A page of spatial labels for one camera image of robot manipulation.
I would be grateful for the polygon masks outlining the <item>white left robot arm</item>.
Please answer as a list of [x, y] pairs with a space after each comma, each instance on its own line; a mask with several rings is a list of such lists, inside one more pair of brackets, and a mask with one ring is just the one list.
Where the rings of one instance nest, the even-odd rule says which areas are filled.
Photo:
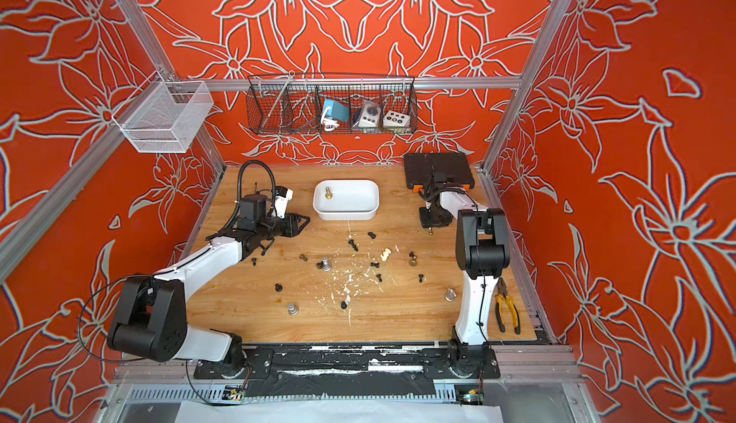
[[117, 363], [201, 361], [230, 374], [246, 365], [241, 336], [191, 325], [187, 303], [212, 279], [255, 252], [266, 254], [279, 237], [297, 237], [310, 217], [289, 212], [293, 193], [271, 168], [250, 160], [238, 170], [235, 207], [204, 248], [154, 274], [117, 279], [118, 302], [107, 332]]

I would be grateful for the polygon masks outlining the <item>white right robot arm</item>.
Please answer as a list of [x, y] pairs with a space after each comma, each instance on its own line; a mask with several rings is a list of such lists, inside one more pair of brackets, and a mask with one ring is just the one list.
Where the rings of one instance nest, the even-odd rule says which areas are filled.
[[454, 369], [481, 367], [490, 354], [489, 328], [505, 325], [498, 308], [498, 285], [511, 260], [507, 219], [500, 208], [477, 202], [465, 187], [420, 189], [425, 229], [456, 225], [455, 259], [463, 273], [458, 319], [448, 342]]

